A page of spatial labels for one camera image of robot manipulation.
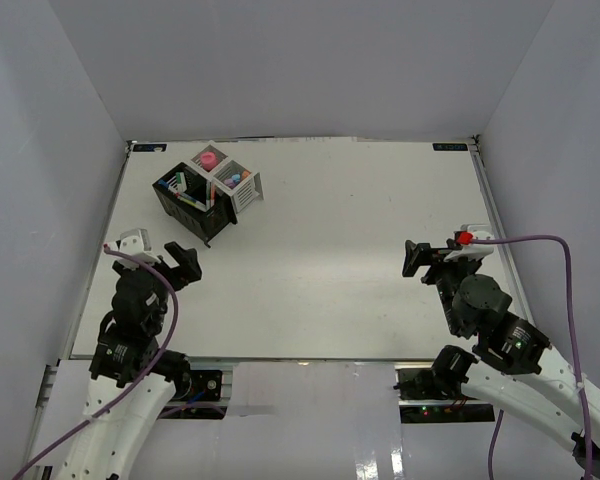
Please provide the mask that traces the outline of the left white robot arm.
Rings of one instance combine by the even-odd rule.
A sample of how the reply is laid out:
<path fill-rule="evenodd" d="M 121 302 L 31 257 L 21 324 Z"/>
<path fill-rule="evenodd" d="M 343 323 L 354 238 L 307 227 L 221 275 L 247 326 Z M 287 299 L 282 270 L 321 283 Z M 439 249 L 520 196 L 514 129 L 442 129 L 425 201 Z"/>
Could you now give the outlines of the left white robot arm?
<path fill-rule="evenodd" d="M 185 354 L 171 351 L 168 339 L 177 315 L 177 292 L 202 277 L 195 249 L 169 242 L 175 260 L 135 246 L 130 239 L 108 243 L 118 275 L 111 308 L 100 323 L 89 373 L 82 421 L 58 479 L 126 479 L 149 431 L 172 399 L 185 396 L 193 376 Z"/>

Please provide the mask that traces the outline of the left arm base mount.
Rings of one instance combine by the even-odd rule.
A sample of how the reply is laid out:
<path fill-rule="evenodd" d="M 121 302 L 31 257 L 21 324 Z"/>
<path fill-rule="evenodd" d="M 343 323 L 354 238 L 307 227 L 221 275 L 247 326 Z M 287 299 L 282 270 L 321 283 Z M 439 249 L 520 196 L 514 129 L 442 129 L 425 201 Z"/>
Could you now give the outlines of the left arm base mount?
<path fill-rule="evenodd" d="M 181 391 L 172 400 L 178 409 L 169 419 L 222 420 L 227 411 L 228 393 L 224 393 L 225 375 L 222 370 L 192 370 L 189 390 Z"/>

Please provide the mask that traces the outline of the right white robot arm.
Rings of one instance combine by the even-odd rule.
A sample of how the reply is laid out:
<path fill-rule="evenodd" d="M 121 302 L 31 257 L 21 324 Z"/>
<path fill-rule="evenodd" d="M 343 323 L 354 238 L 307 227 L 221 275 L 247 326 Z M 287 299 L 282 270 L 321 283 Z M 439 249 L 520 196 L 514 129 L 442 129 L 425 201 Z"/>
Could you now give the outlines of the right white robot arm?
<path fill-rule="evenodd" d="M 485 401 L 569 451 L 584 478 L 600 479 L 600 389 L 480 273 L 494 244 L 488 233 L 469 231 L 441 248 L 406 241 L 403 277 L 424 268 L 421 281 L 435 287 L 450 333 L 476 343 L 443 347 L 416 374 L 399 370 L 394 388 L 403 400 Z"/>

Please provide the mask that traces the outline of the yellow gel pen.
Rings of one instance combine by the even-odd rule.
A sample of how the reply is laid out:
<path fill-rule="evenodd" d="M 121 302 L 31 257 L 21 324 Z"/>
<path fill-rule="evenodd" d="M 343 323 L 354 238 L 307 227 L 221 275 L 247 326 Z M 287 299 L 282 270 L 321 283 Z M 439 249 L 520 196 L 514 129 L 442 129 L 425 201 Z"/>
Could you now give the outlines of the yellow gel pen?
<path fill-rule="evenodd" d="M 182 196 L 179 196 L 178 200 L 180 200 L 181 202 L 184 202 L 185 204 L 187 204 L 187 205 L 189 205 L 191 207 L 194 207 L 194 208 L 196 208 L 196 209 L 198 209 L 200 211 L 203 211 L 203 212 L 206 211 L 206 207 L 204 205 L 202 205 L 201 203 L 199 203 L 199 202 L 196 202 L 196 201 L 193 201 L 193 200 L 189 200 L 189 199 L 184 198 Z"/>

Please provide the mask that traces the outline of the pink-capped glue bottle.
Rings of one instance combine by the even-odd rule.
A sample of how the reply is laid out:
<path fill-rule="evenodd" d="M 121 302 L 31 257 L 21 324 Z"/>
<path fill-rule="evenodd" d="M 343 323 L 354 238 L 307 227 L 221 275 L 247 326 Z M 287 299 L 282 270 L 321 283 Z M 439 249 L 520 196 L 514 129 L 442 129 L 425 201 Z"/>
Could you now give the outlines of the pink-capped glue bottle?
<path fill-rule="evenodd" d="M 199 157 L 201 167 L 207 171 L 212 171 L 219 163 L 217 155 L 212 151 L 202 152 Z"/>

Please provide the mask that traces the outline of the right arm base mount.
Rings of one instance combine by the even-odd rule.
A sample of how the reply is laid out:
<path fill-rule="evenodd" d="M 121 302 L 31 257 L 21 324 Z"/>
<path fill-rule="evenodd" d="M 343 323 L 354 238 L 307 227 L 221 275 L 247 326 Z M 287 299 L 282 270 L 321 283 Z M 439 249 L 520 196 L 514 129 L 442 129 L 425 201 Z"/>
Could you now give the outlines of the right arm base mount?
<path fill-rule="evenodd" d="M 490 404 L 437 388 L 429 368 L 397 369 L 394 390 L 403 425 L 491 423 L 496 419 Z"/>

